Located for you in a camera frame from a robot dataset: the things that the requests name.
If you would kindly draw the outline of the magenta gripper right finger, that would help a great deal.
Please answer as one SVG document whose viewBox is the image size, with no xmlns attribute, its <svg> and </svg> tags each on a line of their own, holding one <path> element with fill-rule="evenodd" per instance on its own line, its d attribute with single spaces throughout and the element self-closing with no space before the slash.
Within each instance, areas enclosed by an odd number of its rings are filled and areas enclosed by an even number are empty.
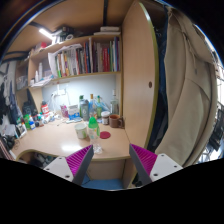
<svg viewBox="0 0 224 224">
<path fill-rule="evenodd" d="M 129 145 L 129 154 L 143 185 L 157 181 L 182 169 L 179 164 L 166 154 L 156 155 L 134 144 Z"/>
</svg>

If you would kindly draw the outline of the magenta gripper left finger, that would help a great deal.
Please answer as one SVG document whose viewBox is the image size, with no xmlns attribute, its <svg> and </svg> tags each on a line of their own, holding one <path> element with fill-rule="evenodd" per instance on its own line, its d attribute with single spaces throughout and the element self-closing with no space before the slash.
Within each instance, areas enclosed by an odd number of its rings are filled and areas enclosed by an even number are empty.
<svg viewBox="0 0 224 224">
<path fill-rule="evenodd" d="M 93 155 L 93 146 L 89 145 L 67 157 L 55 158 L 44 170 L 81 185 Z"/>
</svg>

